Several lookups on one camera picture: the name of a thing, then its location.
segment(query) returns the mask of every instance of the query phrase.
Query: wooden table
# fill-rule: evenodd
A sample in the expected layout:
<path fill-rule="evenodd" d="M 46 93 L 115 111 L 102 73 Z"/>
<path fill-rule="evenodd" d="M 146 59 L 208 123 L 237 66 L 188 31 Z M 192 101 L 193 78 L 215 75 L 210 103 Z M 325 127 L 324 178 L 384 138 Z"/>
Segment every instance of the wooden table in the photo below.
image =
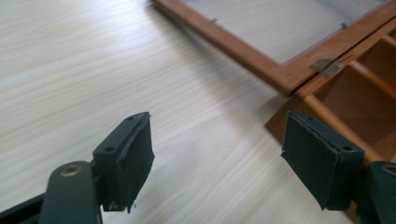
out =
<path fill-rule="evenodd" d="M 0 2 L 0 211 L 149 111 L 151 174 L 105 223 L 349 223 L 262 127 L 285 98 L 150 2 Z"/>

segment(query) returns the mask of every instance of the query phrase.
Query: wooden frame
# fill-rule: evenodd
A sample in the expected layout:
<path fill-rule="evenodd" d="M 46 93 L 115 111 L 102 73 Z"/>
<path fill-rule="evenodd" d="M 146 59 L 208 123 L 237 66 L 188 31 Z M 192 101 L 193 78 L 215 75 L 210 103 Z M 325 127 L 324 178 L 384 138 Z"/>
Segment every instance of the wooden frame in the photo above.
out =
<path fill-rule="evenodd" d="M 184 22 L 206 41 L 286 96 L 295 93 L 315 76 L 316 72 L 309 68 L 311 64 L 323 57 L 340 59 L 348 50 L 394 18 L 396 8 L 395 1 L 389 1 L 343 32 L 329 37 L 291 61 L 279 64 L 179 0 L 152 1 L 158 9 Z"/>

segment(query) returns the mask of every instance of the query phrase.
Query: wooden edge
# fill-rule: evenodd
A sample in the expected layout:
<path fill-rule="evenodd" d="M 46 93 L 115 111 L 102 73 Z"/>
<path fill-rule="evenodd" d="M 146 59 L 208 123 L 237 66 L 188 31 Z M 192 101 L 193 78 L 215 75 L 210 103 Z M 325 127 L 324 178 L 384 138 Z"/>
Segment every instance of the wooden edge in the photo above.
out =
<path fill-rule="evenodd" d="M 279 141 L 279 143 L 283 143 L 283 135 L 286 127 L 286 115 L 290 110 L 305 113 L 322 120 L 349 141 L 363 149 L 364 164 L 369 165 L 374 161 L 385 160 L 356 133 L 354 133 L 343 121 L 337 118 L 337 116 L 335 116 L 334 113 L 314 95 L 306 96 L 304 99 L 302 99 L 298 94 L 293 95 L 265 124 L 267 130 L 276 138 L 277 141 Z"/>
<path fill-rule="evenodd" d="M 396 90 L 385 82 L 381 77 L 370 71 L 363 64 L 355 61 L 350 64 L 351 68 L 358 72 L 362 77 L 372 83 L 377 89 L 384 92 L 391 99 L 396 101 Z"/>
<path fill-rule="evenodd" d="M 162 12 L 183 21 L 195 33 L 223 51 L 263 81 L 289 96 L 297 87 L 289 83 L 290 73 L 281 65 L 217 26 L 179 0 L 152 0 Z"/>
<path fill-rule="evenodd" d="M 391 0 L 384 6 L 351 24 L 342 32 L 330 36 L 313 48 L 292 58 L 285 63 L 288 71 L 292 72 L 289 82 L 298 85 L 298 82 L 304 82 L 307 78 L 314 76 L 315 72 L 309 68 L 311 64 L 326 56 L 340 59 L 349 50 L 355 48 L 360 42 L 374 34 L 395 17 L 396 0 Z M 352 54 L 348 57 L 352 57 L 351 60 L 355 60 L 357 56 L 356 54 Z M 304 74 L 305 80 L 300 79 L 299 74 Z"/>
<path fill-rule="evenodd" d="M 356 223 L 356 212 L 358 211 L 358 205 L 355 202 L 351 202 L 349 209 L 346 211 L 346 216 L 349 217 L 353 223 Z"/>
<path fill-rule="evenodd" d="M 386 42 L 391 48 L 396 49 L 396 39 L 391 37 L 390 35 L 385 35 L 382 37 L 383 41 Z"/>

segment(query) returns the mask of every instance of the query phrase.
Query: screw hole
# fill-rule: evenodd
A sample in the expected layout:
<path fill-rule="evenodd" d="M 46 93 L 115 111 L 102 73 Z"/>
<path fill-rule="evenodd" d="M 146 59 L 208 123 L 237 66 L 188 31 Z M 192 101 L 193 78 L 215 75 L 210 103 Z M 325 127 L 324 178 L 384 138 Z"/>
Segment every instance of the screw hole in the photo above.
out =
<path fill-rule="evenodd" d="M 345 150 L 345 151 L 351 151 L 351 150 L 352 150 L 352 147 L 343 147 L 343 150 Z"/>
<path fill-rule="evenodd" d="M 396 174 L 396 167 L 389 166 L 389 167 L 387 167 L 387 170 Z"/>
<path fill-rule="evenodd" d="M 394 166 L 394 165 L 384 164 L 382 166 L 382 169 L 385 170 L 386 172 L 392 174 L 392 175 L 396 175 L 396 166 Z"/>
<path fill-rule="evenodd" d="M 114 151 L 114 147 L 107 147 L 107 148 L 105 149 L 105 151 L 106 151 L 106 152 Z"/>
<path fill-rule="evenodd" d="M 79 172 L 81 172 L 81 170 L 82 170 L 82 167 L 80 165 L 71 165 L 71 166 L 68 166 L 68 167 L 62 169 L 61 175 L 62 176 L 76 175 Z"/>

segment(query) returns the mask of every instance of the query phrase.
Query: clamp jaw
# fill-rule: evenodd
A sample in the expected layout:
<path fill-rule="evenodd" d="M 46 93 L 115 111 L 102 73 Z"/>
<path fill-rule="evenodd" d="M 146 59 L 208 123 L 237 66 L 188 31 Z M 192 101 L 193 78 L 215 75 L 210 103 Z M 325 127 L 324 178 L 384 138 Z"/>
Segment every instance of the clamp jaw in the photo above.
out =
<path fill-rule="evenodd" d="M 0 214 L 0 223 L 102 223 L 104 211 L 131 211 L 154 154 L 149 113 L 125 119 L 93 152 L 93 160 L 55 169 L 47 192 Z"/>
<path fill-rule="evenodd" d="M 322 209 L 346 211 L 358 223 L 396 223 L 396 164 L 363 165 L 364 151 L 319 120 L 288 113 L 281 155 Z"/>

